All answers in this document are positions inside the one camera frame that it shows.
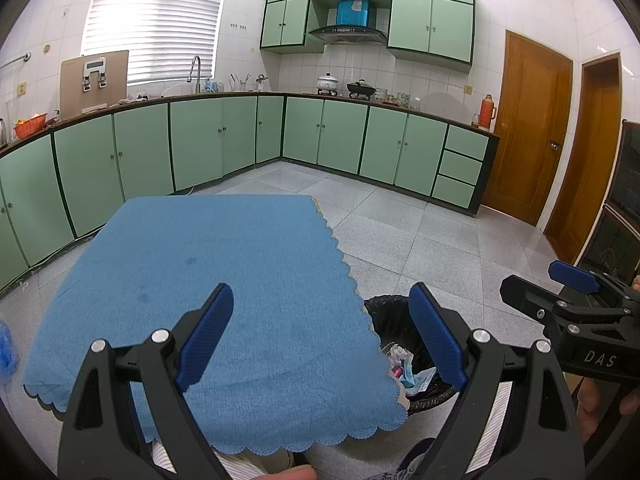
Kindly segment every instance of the tiled floor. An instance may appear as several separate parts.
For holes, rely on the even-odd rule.
[[[546,275],[554,252],[542,232],[491,209],[476,218],[427,204],[342,176],[276,162],[233,177],[197,194],[305,194],[319,203],[338,247],[364,298],[407,294],[424,281],[437,300],[462,315],[472,328],[484,327],[501,342],[529,346],[541,326],[503,304],[500,282],[517,274],[550,290],[561,287]],[[55,469],[62,425],[29,399],[21,387],[24,360],[42,314],[66,272],[82,253],[80,244],[53,258],[0,299],[0,319],[12,330],[22,363],[0,396],[32,447]],[[379,431],[364,441],[314,445],[308,451],[321,477],[357,479],[394,469],[407,450],[435,436],[453,400],[412,415],[399,430]]]

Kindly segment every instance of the finger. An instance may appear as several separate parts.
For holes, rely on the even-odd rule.
[[[579,405],[575,414],[578,418],[580,437],[582,438],[583,442],[587,442],[587,440],[590,439],[591,435],[594,434],[598,429],[598,417],[595,415],[595,413],[588,412]]]
[[[591,378],[584,378],[578,391],[578,402],[587,411],[593,412],[600,405],[600,389]]]
[[[640,388],[633,390],[620,402],[620,415],[633,415],[640,408]]]
[[[316,470],[309,464],[292,467],[275,475],[260,476],[255,480],[317,480]]]

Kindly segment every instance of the white blind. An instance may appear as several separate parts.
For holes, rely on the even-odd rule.
[[[129,50],[129,83],[186,78],[196,55],[202,75],[211,76],[221,4],[222,0],[93,0],[82,54]]]

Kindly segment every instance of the faucet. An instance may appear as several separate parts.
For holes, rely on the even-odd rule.
[[[191,82],[191,74],[193,74],[193,65],[196,64],[196,59],[198,60],[198,81],[196,83],[196,94],[200,93],[200,56],[193,56],[193,60],[191,61],[191,70],[189,70],[189,77],[187,78],[187,83]]]

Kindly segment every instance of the plastic basket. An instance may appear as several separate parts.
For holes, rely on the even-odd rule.
[[[14,130],[15,134],[18,136],[18,139],[26,139],[30,135],[33,135],[34,133],[43,129],[46,118],[46,114],[40,114],[32,117],[28,121],[16,124]]]
[[[374,330],[380,336],[380,348],[395,342],[414,354],[412,361],[414,374],[434,366],[418,329],[411,319],[406,296],[375,296],[365,300],[364,305],[371,316]],[[409,415],[435,408],[449,400],[455,393],[455,388],[444,383],[436,373],[426,391],[407,397]]]

